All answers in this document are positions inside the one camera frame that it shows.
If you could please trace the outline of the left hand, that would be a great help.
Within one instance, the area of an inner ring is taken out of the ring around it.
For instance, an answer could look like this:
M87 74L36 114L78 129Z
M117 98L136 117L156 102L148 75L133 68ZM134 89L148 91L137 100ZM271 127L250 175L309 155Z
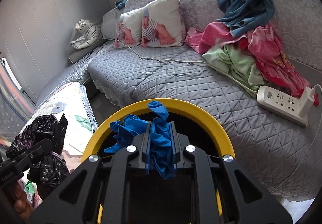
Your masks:
M13 196L15 198L14 209L18 215L27 222L33 213L33 207L27 195L21 186L21 182L17 181L13 188Z

